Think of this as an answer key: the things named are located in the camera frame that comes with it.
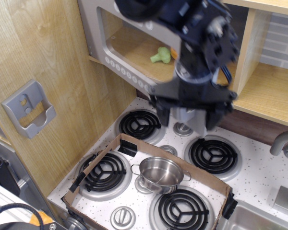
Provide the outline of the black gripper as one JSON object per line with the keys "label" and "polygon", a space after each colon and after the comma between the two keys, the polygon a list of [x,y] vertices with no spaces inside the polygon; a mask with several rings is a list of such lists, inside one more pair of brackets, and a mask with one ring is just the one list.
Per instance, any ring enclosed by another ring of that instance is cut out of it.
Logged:
{"label": "black gripper", "polygon": [[206,111],[207,130],[216,127],[224,115],[233,110],[232,103],[237,99],[237,93],[208,80],[204,83],[190,83],[180,78],[151,86],[148,94],[160,123],[168,126],[170,108],[190,108]]}

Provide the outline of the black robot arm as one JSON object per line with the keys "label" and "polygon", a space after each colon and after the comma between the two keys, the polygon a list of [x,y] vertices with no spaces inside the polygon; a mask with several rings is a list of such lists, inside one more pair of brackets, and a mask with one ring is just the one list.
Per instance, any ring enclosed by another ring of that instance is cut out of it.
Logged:
{"label": "black robot arm", "polygon": [[213,80],[219,69],[231,80],[227,63],[239,54],[228,7],[218,0],[118,0],[116,5],[127,19],[153,21],[180,37],[173,79],[148,91],[161,124],[168,125],[175,109],[193,109],[204,114],[195,118],[200,124],[191,125],[194,131],[217,126],[237,98]]}

